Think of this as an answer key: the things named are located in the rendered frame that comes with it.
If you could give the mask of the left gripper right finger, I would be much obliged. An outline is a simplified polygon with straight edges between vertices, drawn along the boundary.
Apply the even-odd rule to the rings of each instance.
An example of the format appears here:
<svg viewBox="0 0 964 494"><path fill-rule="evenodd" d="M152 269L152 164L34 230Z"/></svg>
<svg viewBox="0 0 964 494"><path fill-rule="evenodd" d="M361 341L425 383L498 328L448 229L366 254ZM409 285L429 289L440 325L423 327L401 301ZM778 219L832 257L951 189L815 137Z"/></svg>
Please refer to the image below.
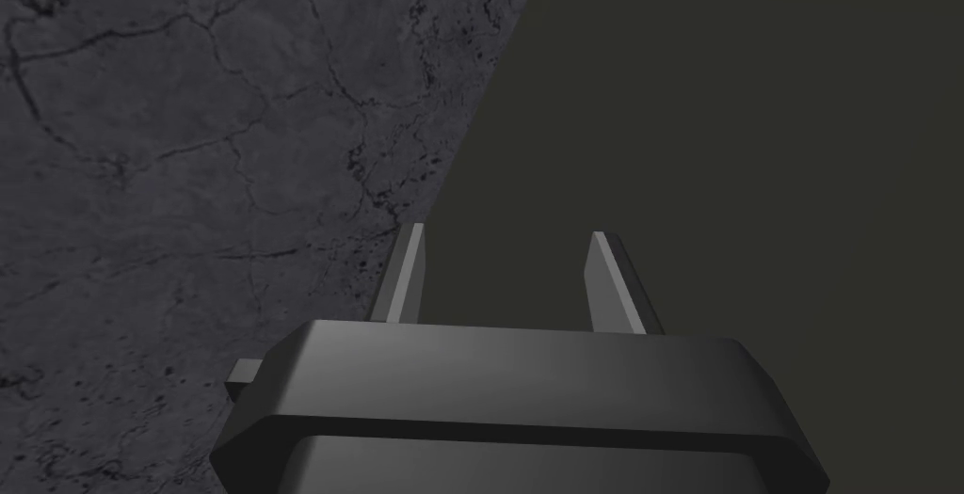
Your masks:
<svg viewBox="0 0 964 494"><path fill-rule="evenodd" d="M591 233L584 283L593 331L665 334L628 250L617 233Z"/></svg>

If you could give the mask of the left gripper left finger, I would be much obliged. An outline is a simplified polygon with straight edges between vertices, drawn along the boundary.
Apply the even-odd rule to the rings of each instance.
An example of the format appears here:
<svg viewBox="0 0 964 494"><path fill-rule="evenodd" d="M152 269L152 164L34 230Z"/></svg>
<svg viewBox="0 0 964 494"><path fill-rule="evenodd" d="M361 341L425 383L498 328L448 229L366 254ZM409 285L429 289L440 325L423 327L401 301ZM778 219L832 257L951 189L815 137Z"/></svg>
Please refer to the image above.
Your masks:
<svg viewBox="0 0 964 494"><path fill-rule="evenodd" d="M426 226L405 223L379 275L367 322L417 324L426 276Z"/></svg>

